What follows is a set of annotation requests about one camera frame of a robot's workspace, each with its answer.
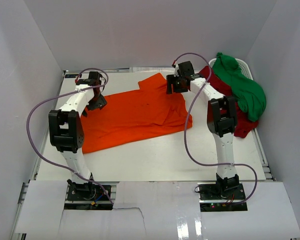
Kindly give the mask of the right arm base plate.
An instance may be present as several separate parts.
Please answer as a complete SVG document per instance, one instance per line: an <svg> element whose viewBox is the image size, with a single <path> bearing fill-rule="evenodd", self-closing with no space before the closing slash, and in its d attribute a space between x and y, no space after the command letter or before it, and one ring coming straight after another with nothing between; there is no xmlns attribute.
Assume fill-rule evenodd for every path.
<svg viewBox="0 0 300 240"><path fill-rule="evenodd" d="M228 193L220 193L214 183L199 184L194 188L199 195L200 211L202 213L214 212L246 212L248 210L243 184L240 183Z"/></svg>

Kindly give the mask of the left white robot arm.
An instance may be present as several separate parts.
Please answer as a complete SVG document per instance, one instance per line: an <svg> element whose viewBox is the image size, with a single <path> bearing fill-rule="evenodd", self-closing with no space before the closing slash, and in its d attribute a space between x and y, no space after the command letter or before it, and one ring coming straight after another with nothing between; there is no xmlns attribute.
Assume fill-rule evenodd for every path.
<svg viewBox="0 0 300 240"><path fill-rule="evenodd" d="M92 180L93 174L87 167L83 155L84 130L81 116L87 117L87 111L102 109L107 105L99 88L103 76L96 69L90 69L87 78L76 77L75 90L64 105L48 114L50 143L65 159L67 166L74 170L69 186L80 196L89 200L95 196L96 187L86 180Z"/></svg>

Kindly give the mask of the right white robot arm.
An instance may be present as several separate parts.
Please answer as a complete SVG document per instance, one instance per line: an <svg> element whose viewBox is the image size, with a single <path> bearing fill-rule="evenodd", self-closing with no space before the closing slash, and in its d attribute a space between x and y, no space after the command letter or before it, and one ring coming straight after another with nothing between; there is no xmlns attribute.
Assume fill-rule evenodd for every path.
<svg viewBox="0 0 300 240"><path fill-rule="evenodd" d="M225 96L209 83L208 78L195 73L190 61L173 63L174 74L166 76L166 93L191 91L207 104L207 127L215 141L217 166L213 194L226 200L240 185L234 166L233 139L237 126L235 98Z"/></svg>

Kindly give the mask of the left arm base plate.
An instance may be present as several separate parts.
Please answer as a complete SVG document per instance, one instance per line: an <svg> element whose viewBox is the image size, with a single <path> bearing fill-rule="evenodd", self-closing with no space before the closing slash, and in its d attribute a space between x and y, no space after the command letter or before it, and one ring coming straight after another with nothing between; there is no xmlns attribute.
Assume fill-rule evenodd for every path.
<svg viewBox="0 0 300 240"><path fill-rule="evenodd" d="M64 209L65 210L87 210L87 211L111 211L115 202L117 187L115 184L103 184L104 191L98 185L90 185L86 190L78 190L68 185Z"/></svg>

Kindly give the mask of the orange t shirt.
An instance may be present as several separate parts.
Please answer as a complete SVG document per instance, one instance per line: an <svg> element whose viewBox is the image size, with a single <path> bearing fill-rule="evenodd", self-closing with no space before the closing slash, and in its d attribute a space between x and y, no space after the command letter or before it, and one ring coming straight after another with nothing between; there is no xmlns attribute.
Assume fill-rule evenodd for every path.
<svg viewBox="0 0 300 240"><path fill-rule="evenodd" d="M192 116L182 94L166 93L166 79L157 73L138 82L139 88L105 97L103 109L81 117L84 154L189 129Z"/></svg>

